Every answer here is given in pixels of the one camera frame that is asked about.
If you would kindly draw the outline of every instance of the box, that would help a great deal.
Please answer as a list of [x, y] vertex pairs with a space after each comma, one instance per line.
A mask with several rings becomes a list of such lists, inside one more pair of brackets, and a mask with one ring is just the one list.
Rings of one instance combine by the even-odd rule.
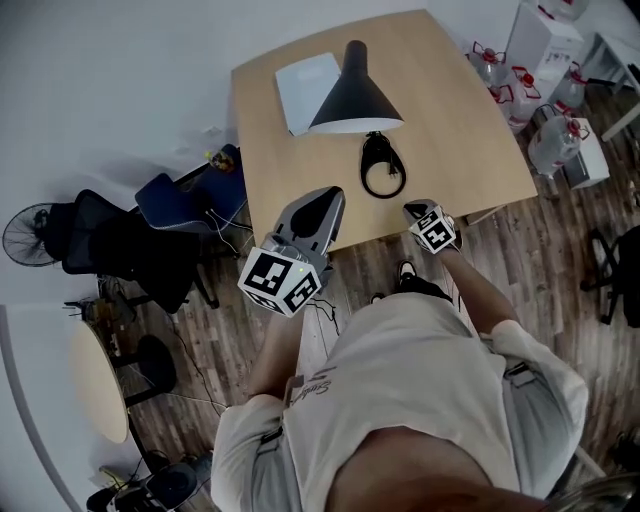
[[340, 77], [332, 53], [301, 60], [276, 71], [280, 100], [291, 135], [303, 135]]
[[238, 287], [258, 306], [294, 316], [321, 288], [313, 265], [253, 247]]
[[584, 44], [572, 24], [552, 20], [538, 7], [522, 3], [507, 45], [507, 66], [522, 66], [535, 78], [544, 104]]
[[609, 177], [609, 166], [602, 153], [598, 136], [584, 118], [576, 119], [582, 128], [589, 130], [589, 136], [582, 141], [580, 152], [566, 164], [564, 174], [572, 189], [590, 187]]

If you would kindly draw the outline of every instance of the table leg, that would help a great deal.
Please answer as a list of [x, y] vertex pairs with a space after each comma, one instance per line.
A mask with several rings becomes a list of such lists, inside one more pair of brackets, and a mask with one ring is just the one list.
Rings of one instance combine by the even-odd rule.
[[581, 66], [581, 74], [585, 80], [591, 78], [595, 67], [602, 62], [602, 57], [604, 57], [606, 51], [607, 46], [605, 45], [604, 40], [596, 34], [593, 46], [591, 47], [591, 50], [589, 50], [589, 53], [585, 57]]
[[122, 368], [123, 366], [129, 366], [130, 364], [139, 363], [141, 361], [140, 354], [126, 354], [124, 356], [117, 356], [109, 358], [111, 366], [114, 368]]
[[138, 394], [128, 396], [124, 399], [124, 405], [129, 408], [132, 405], [139, 404], [140, 402], [144, 402], [145, 400], [149, 400], [149, 398], [153, 398], [154, 396], [162, 395], [164, 391], [159, 388], [151, 388], [145, 391], [142, 391]]
[[484, 220], [487, 217], [493, 215], [495, 212], [497, 212], [502, 208], [504, 208], [504, 205], [496, 206], [495, 208], [488, 208], [486, 210], [481, 210], [475, 213], [470, 213], [465, 217], [465, 220], [467, 221], [467, 224], [469, 226], [473, 226], [474, 224], [477, 224], [481, 220]]
[[626, 82], [627, 75], [625, 74], [624, 70], [622, 70], [622, 77], [616, 82], [616, 85], [613, 86], [613, 89], [611, 89], [611, 93], [613, 95], [618, 94], [622, 90]]
[[631, 121], [640, 115], [640, 103], [627, 112], [620, 120], [609, 128], [602, 135], [602, 142], [607, 142], [611, 137], [616, 135], [620, 130], [627, 126]]

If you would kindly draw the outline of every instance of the fan grille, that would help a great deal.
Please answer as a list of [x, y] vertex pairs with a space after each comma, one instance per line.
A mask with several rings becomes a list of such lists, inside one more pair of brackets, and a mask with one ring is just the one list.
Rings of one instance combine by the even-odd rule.
[[2, 247], [13, 261], [26, 267], [44, 267], [56, 260], [44, 247], [51, 203], [40, 203], [18, 213], [4, 229]]

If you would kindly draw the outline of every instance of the black cable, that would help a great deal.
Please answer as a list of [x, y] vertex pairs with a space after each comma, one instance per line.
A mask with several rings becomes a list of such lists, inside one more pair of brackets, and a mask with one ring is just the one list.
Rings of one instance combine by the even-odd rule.
[[[331, 308], [331, 315], [329, 315], [329, 313], [327, 313], [327, 311], [324, 308], [318, 306], [318, 304], [316, 304], [316, 302], [324, 302], [325, 304], [327, 304]], [[338, 336], [340, 336], [340, 329], [338, 328], [338, 321], [336, 320], [336, 307], [333, 304], [331, 304], [331, 302], [329, 302], [328, 300], [324, 300], [324, 299], [311, 299], [307, 305], [308, 306], [313, 306], [314, 308], [319, 309], [320, 311], [322, 311], [327, 316], [329, 321], [333, 322], [333, 326], [336, 328], [336, 334]]]
[[209, 387], [207, 386], [207, 379], [205, 378], [204, 373], [202, 373], [202, 370], [200, 370], [200, 368], [198, 367], [198, 364], [196, 363], [196, 360], [193, 358], [193, 356], [189, 352], [189, 349], [187, 348], [187, 344], [184, 342], [184, 339], [182, 339], [182, 336], [180, 336], [180, 333], [178, 333], [178, 327], [176, 326], [176, 323], [173, 321], [173, 318], [166, 311], [165, 311], [165, 313], [166, 313], [167, 317], [169, 318], [169, 321], [171, 322], [171, 325], [173, 326], [173, 334], [175, 334], [176, 337], [182, 343], [182, 347], [184, 348], [185, 353], [187, 354], [187, 356], [189, 356], [189, 359], [191, 360], [191, 363], [193, 364], [193, 367], [195, 368], [195, 370], [198, 373], [198, 375], [200, 375], [200, 379], [202, 380], [202, 385], [204, 386], [204, 390], [206, 391], [207, 396], [209, 397], [212, 409], [218, 415], [218, 418], [220, 418], [221, 415], [218, 412], [218, 409], [216, 409], [216, 406], [214, 405], [215, 400], [211, 396], [211, 393], [209, 393]]
[[[367, 174], [371, 167], [380, 162], [387, 162], [389, 164], [389, 176], [395, 178], [400, 174], [400, 185], [398, 188], [390, 194], [379, 194], [371, 190], [369, 182], [367, 181]], [[389, 139], [387, 139], [380, 132], [367, 133], [367, 140], [362, 146], [362, 159], [360, 160], [360, 181], [364, 189], [373, 197], [378, 199], [390, 199], [397, 196], [407, 184], [407, 173], [404, 170], [404, 165], [398, 154], [391, 147]]]
[[138, 465], [136, 466], [136, 469], [133, 470], [133, 474], [131, 475], [131, 477], [129, 478], [129, 480], [127, 480], [125, 483], [123, 483], [120, 487], [118, 487], [116, 489], [116, 492], [120, 492], [122, 489], [124, 489], [125, 487], [127, 487], [131, 482], [133, 482], [133, 479], [135, 477], [138, 476], [138, 470], [140, 469], [140, 464], [142, 464], [142, 460], [144, 459], [144, 456], [140, 457], [140, 460], [138, 461]]

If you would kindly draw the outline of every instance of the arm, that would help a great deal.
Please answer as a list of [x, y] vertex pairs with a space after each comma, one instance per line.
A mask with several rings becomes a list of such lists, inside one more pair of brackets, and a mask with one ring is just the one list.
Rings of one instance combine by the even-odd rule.
[[444, 249], [437, 256], [456, 283], [478, 332], [491, 334], [493, 328], [503, 320], [518, 321], [507, 298], [469, 265], [462, 254], [453, 249]]
[[271, 395], [283, 399], [287, 381], [296, 374], [304, 310], [293, 318], [274, 314], [249, 376], [249, 399]]

